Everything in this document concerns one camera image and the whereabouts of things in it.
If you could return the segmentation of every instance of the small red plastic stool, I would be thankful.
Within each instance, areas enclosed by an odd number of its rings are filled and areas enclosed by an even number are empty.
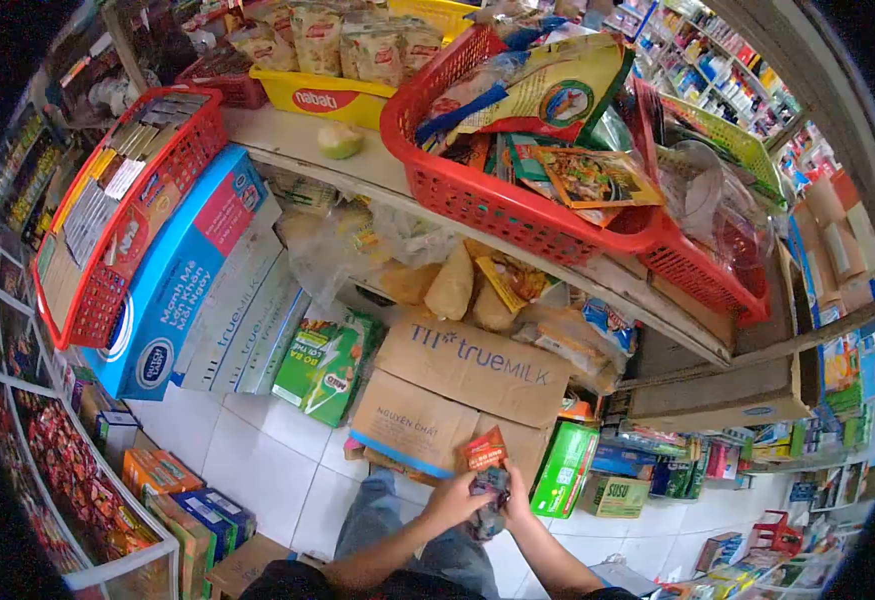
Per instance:
[[[791,556],[800,553],[804,542],[804,535],[788,527],[788,514],[783,510],[765,510],[765,515],[771,513],[780,515],[776,523],[756,523],[753,527],[757,531],[757,539],[769,541],[768,545],[755,545],[755,548],[768,548],[777,552],[787,552]]]

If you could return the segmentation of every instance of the person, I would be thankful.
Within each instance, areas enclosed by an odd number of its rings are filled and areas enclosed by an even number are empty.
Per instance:
[[[505,526],[551,598],[635,600],[619,587],[604,587],[560,545],[531,513],[521,472],[509,460],[504,466],[510,472],[510,498],[502,510]],[[421,514],[402,526],[394,474],[372,466],[341,527],[334,561],[318,570],[297,560],[275,560],[240,600],[498,600],[490,559],[463,525],[493,499],[491,494],[470,495],[475,475],[471,471],[443,482]]]

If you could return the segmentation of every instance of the milo box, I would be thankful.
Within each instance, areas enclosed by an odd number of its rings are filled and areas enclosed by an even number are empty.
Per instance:
[[[359,383],[361,359],[376,342],[377,322],[345,309],[332,316],[312,304],[294,334],[271,392],[335,427]]]

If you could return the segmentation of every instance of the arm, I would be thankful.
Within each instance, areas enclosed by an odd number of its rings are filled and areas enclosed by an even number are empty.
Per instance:
[[[530,569],[551,598],[580,598],[603,588],[597,575],[555,540],[544,523],[530,512],[527,487],[521,472],[509,460],[510,500],[504,507],[507,529]]]
[[[490,502],[491,495],[471,496],[468,487],[477,473],[471,471],[445,481],[434,490],[427,507],[415,520],[381,541],[361,548],[351,556],[324,567],[324,576],[335,588],[369,590],[403,567],[417,548],[430,542],[475,510]]]

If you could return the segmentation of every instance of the blue box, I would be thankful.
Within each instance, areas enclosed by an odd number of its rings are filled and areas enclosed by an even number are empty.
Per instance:
[[[197,498],[218,515],[237,525],[238,537],[234,544],[236,548],[250,540],[257,530],[257,518],[250,511],[239,507],[230,498],[227,498],[227,496],[213,487],[202,487],[197,490],[184,491],[179,493],[177,497],[184,498],[185,500],[187,498]]]
[[[209,507],[200,498],[194,497],[190,491],[172,493],[170,497],[174,502],[177,502],[178,506],[217,536],[217,545],[214,548],[215,565],[234,552],[238,546],[237,523],[228,520],[226,516]]]
[[[84,348],[108,394],[164,398],[205,295],[266,197],[247,150],[228,145],[208,165],[147,250],[107,347]]]
[[[655,464],[657,457],[653,454],[600,443],[591,470],[649,480]]]

